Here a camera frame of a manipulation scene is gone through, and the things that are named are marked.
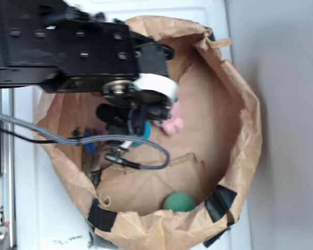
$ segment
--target gray wall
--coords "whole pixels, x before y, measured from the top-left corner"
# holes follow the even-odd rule
[[[259,96],[253,250],[313,249],[313,0],[226,0],[233,62]]]

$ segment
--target gray braided cable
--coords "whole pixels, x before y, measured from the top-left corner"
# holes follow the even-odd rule
[[[15,118],[15,117],[12,117],[9,115],[0,114],[0,121],[12,123],[12,124],[30,129],[32,131],[38,132],[41,135],[55,141],[56,143],[60,143],[60,144],[64,144],[64,145],[79,146],[79,145],[84,145],[84,144],[94,143],[94,142],[99,142],[99,141],[132,141],[132,142],[139,142],[139,143],[143,143],[143,144],[147,144],[149,146],[152,146],[152,147],[156,148],[157,150],[161,151],[166,156],[166,161],[164,164],[159,165],[159,166],[141,165],[142,169],[162,169],[162,168],[166,167],[170,161],[170,155],[166,149],[157,145],[154,142],[151,142],[151,141],[148,141],[148,140],[136,137],[136,136],[132,136],[132,135],[107,134],[107,135],[94,135],[94,136],[84,137],[84,138],[79,138],[79,139],[76,139],[76,138],[69,138],[68,139],[68,138],[64,138],[60,135],[57,135],[48,129],[45,129],[45,128],[40,127],[38,125],[29,123],[27,121],[20,120],[18,118]]]

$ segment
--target green ball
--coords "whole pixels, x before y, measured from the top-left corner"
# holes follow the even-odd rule
[[[196,207],[194,199],[186,193],[174,193],[166,198],[162,209],[174,212],[189,212]]]

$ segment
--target pink toy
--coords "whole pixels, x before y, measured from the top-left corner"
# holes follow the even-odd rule
[[[163,131],[172,136],[180,132],[184,128],[184,120],[180,117],[181,114],[181,104],[177,101],[171,111],[172,117],[168,120],[165,120],[163,123],[158,121],[153,121],[154,125],[163,129]]]

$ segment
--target crumpled paper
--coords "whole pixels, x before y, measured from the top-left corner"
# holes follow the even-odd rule
[[[234,66],[221,59],[218,48],[230,45],[230,39],[212,42],[208,38],[212,30],[179,19],[142,16],[126,23],[133,31],[175,49],[175,58],[167,63],[179,85],[185,129],[169,137],[152,126],[150,137],[171,153],[170,165],[155,171],[113,166],[102,173],[95,189],[82,171],[81,147],[43,147],[86,219],[94,198],[101,207],[119,212],[111,232],[95,229],[97,235],[125,250],[189,249],[239,219],[261,153],[260,104]],[[105,133],[106,124],[95,115],[103,102],[91,93],[44,94],[34,122],[66,137],[76,127]],[[140,163],[163,160],[145,145],[125,158]],[[213,223],[203,201],[217,184],[237,196],[229,212]],[[160,210],[172,192],[191,194],[196,209],[188,213]]]

